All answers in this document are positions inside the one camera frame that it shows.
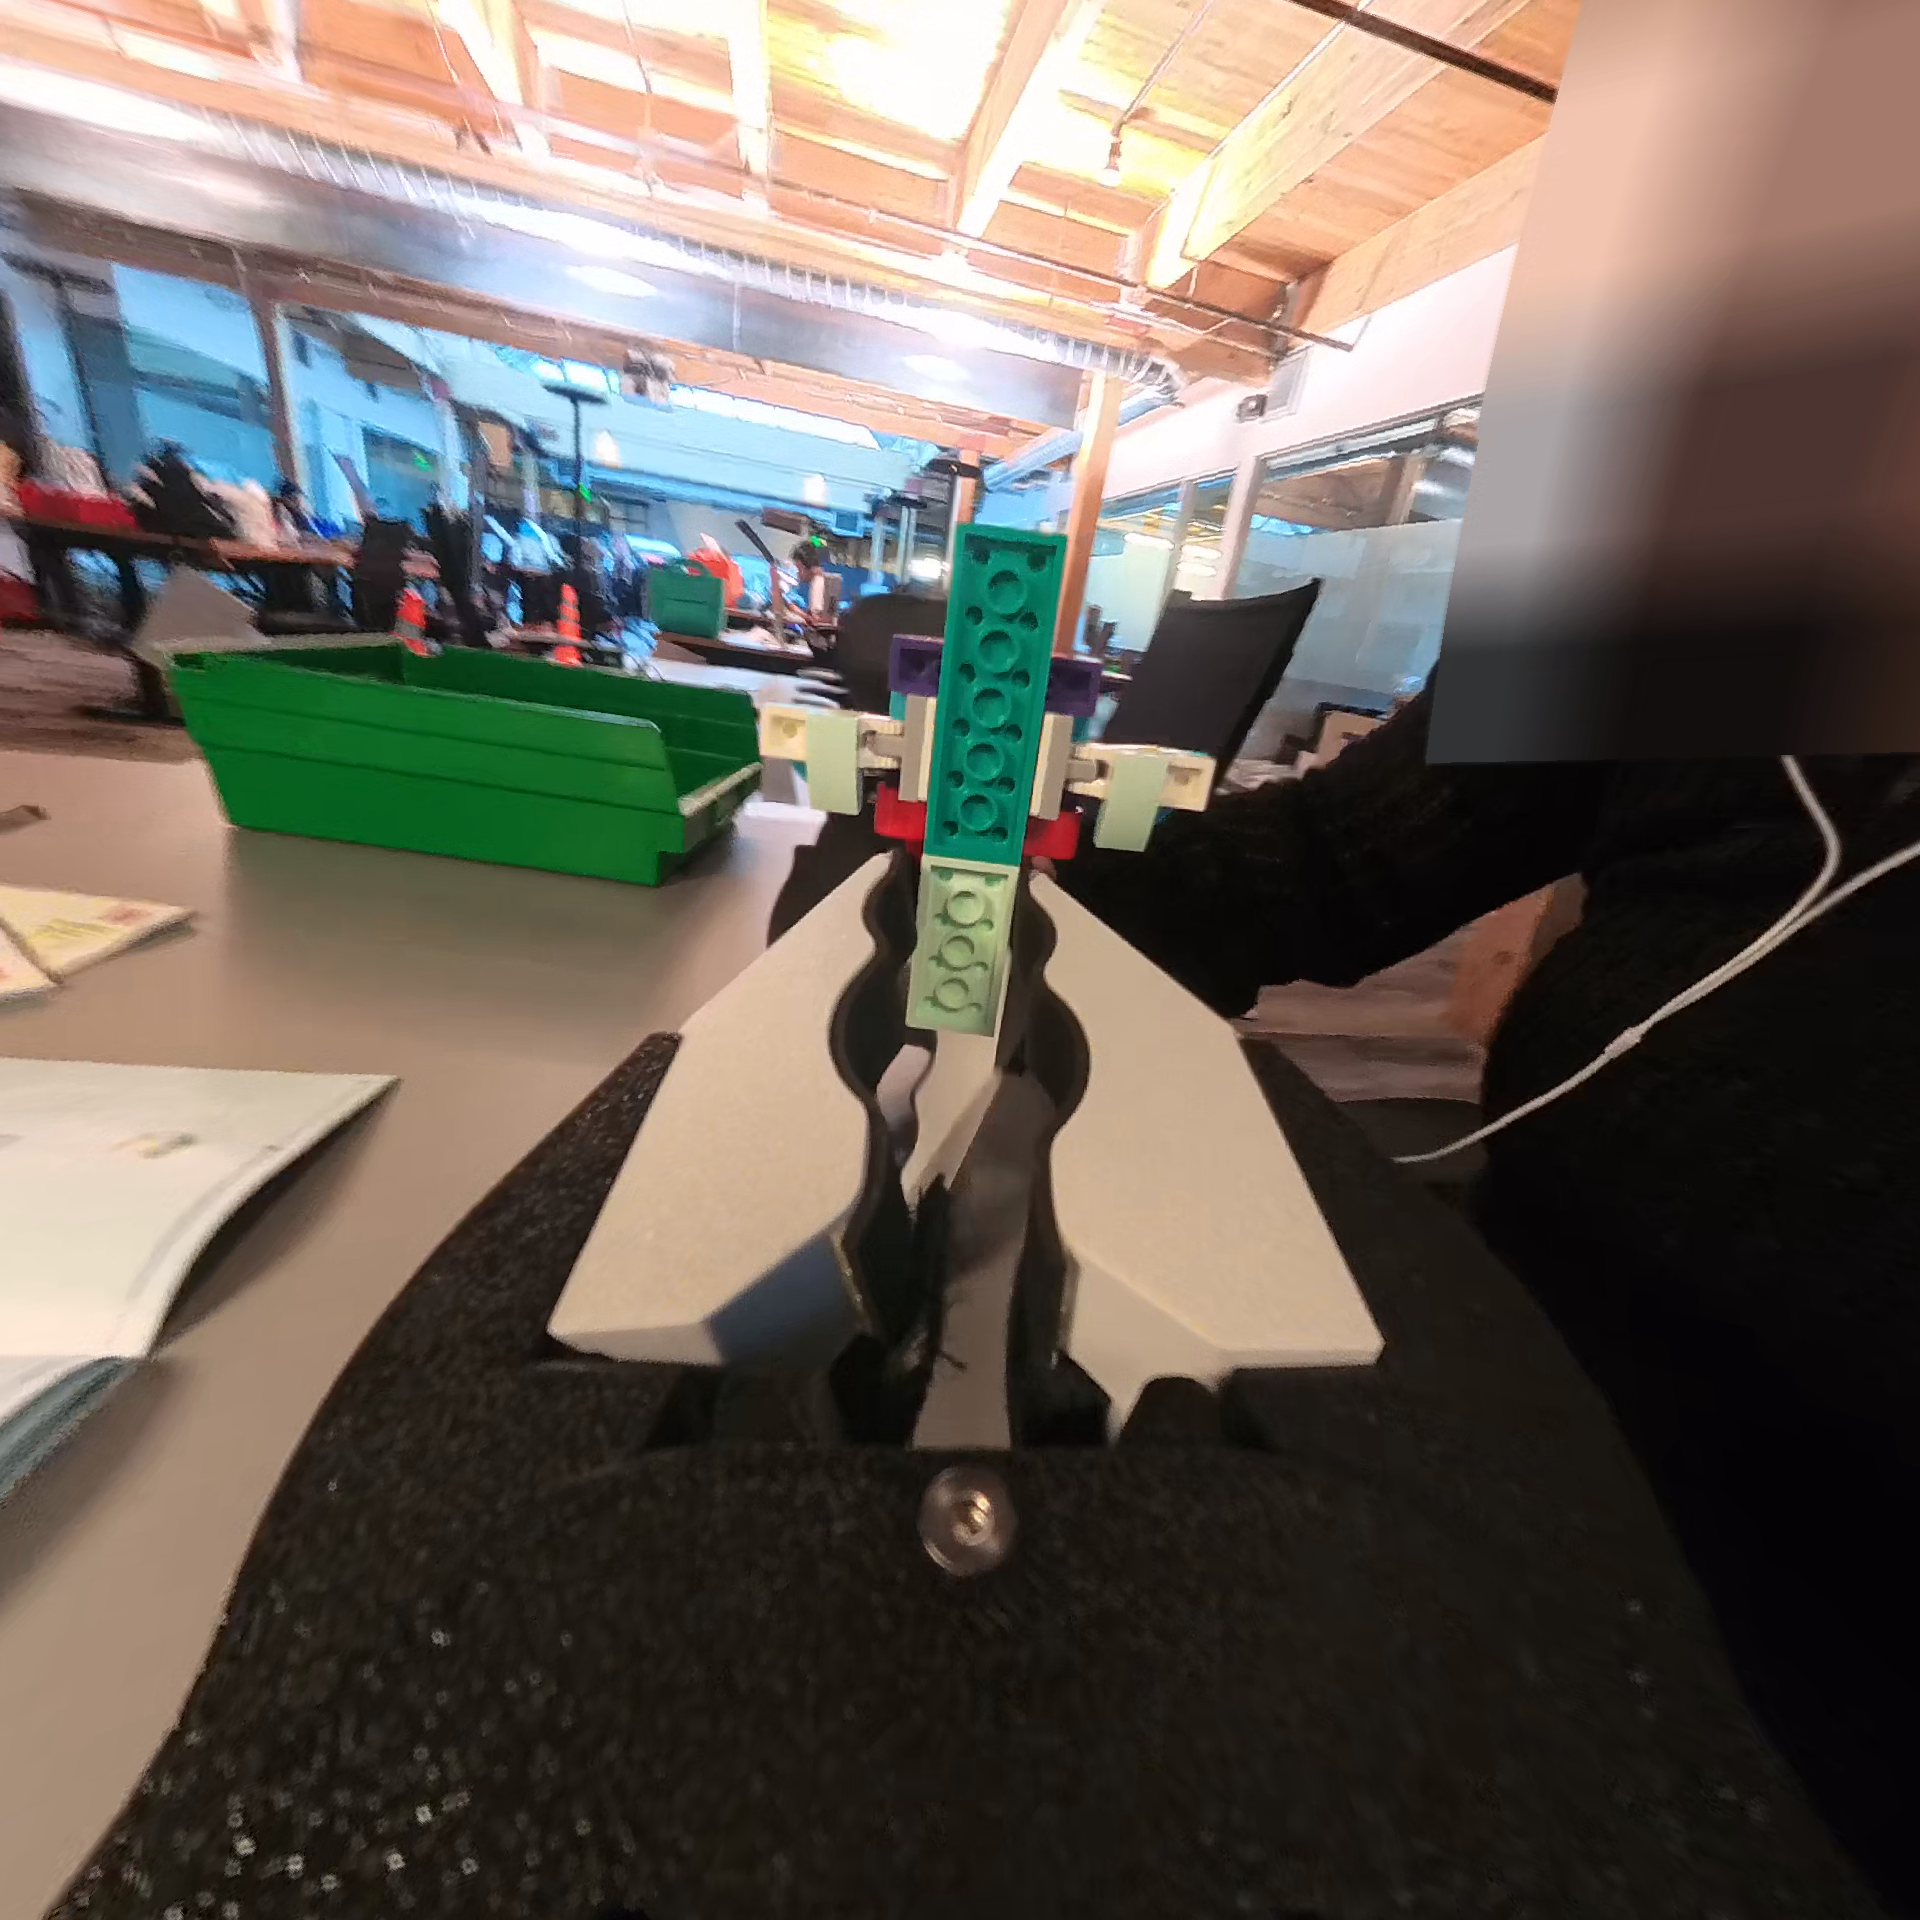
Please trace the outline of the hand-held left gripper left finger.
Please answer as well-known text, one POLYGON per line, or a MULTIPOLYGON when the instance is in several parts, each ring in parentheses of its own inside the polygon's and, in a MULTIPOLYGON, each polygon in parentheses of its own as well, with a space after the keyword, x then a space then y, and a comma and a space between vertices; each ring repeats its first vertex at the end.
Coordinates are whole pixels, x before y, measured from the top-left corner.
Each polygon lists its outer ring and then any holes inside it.
POLYGON ((789 1387, 900 1445, 936 1350, 880 1082, 914 864, 871 858, 692 1016, 547 1322, 568 1351, 789 1387))

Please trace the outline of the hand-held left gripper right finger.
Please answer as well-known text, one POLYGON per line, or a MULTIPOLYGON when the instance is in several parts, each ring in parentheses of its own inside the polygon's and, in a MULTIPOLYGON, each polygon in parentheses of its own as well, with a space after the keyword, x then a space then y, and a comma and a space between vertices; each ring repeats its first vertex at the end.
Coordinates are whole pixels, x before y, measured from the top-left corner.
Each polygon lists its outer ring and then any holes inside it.
POLYGON ((1030 881, 1007 1041, 939 1039, 909 1202, 946 1200, 942 1337, 911 1445, 1010 1450, 1047 1392, 1098 1438, 1157 1381, 1360 1369, 1382 1334, 1235 1029, 1030 881))

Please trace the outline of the colourful lego model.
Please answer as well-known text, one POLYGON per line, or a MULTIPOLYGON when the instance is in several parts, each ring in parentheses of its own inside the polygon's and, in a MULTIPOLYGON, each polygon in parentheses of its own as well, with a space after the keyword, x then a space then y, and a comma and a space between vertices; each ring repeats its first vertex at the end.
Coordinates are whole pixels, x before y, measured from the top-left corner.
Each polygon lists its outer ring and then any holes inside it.
POLYGON ((900 712, 759 709, 759 758, 803 768, 830 814, 872 811, 919 851, 917 945, 902 1019, 995 1039, 1028 858, 1069 858, 1095 802, 1092 845, 1138 854, 1162 817, 1203 811, 1206 754, 1082 742, 1100 663, 1054 650, 1066 595, 1060 535, 970 526, 948 570, 943 637, 900 637, 888 698, 900 712))

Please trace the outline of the open lego instruction booklet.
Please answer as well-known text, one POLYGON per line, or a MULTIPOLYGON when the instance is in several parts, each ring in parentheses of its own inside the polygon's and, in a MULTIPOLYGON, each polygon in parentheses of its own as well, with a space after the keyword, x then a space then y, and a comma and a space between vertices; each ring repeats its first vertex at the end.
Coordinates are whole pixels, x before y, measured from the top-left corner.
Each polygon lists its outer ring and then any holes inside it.
POLYGON ((216 1235, 396 1087, 2 1062, 2 1496, 156 1350, 216 1235))

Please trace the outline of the brown cardboard box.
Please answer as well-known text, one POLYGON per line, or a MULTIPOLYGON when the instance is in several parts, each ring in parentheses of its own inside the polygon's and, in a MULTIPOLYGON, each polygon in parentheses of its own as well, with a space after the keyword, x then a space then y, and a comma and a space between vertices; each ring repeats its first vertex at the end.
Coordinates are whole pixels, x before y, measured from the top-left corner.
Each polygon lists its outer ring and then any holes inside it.
POLYGON ((1414 1101, 1475 1109, 1506 1005, 1580 921, 1587 886, 1559 881, 1349 991, 1262 991, 1236 1023, 1270 1041, 1334 1102, 1414 1101))

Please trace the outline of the green plastic bin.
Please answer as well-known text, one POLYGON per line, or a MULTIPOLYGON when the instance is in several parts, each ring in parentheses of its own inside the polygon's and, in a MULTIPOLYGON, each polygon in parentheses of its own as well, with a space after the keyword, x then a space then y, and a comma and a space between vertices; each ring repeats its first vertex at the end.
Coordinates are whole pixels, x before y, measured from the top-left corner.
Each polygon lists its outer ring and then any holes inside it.
POLYGON ((731 689, 400 640, 181 655, 232 829, 655 888, 762 782, 731 689))

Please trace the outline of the person in black sweater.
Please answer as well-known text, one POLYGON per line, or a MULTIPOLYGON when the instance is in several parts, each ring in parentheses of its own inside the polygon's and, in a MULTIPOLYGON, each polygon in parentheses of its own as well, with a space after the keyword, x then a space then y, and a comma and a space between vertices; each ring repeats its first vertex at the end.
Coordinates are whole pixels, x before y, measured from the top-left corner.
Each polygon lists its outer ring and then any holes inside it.
POLYGON ((1486 1046, 1482 1235, 1611 1401, 1744 1691, 1916 1917, 1916 758, 1428 763, 1424 690, 1059 883, 1222 1017, 1578 878, 1486 1046))

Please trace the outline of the black office chair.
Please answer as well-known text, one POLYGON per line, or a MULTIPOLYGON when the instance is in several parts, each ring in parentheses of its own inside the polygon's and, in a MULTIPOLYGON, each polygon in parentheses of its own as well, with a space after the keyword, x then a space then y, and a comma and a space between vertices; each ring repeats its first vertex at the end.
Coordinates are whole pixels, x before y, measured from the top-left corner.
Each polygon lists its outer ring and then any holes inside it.
POLYGON ((851 712, 880 714, 891 702, 891 656, 898 637, 942 640, 946 597, 942 592, 871 592, 848 609, 836 626, 824 666, 836 702, 851 712))
POLYGON ((1222 776, 1280 689, 1320 591, 1308 578, 1260 597, 1170 599, 1107 738, 1204 754, 1222 776))

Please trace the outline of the folded instruction leaflet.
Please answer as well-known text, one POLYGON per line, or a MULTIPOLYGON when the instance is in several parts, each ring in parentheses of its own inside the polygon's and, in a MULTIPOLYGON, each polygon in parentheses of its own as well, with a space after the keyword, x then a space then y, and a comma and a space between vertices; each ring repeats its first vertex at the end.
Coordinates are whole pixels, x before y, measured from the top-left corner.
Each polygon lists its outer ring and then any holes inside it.
POLYGON ((163 933, 187 929, 191 909, 2 886, 2 1005, 54 993, 163 933))

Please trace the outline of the wooden support post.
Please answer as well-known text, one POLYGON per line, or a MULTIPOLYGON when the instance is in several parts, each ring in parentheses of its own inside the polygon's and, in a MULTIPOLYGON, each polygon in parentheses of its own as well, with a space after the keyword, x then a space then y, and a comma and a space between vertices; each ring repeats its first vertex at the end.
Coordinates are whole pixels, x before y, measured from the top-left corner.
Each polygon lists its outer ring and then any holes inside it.
POLYGON ((1084 406, 1076 419, 1078 447, 1071 455, 1071 497, 1066 519, 1063 605, 1060 621, 1067 631, 1063 648, 1075 648, 1078 618, 1085 605, 1087 566, 1098 535, 1098 517, 1109 485, 1114 441, 1119 424, 1119 406, 1127 383, 1119 375, 1092 373, 1085 383, 1084 406))

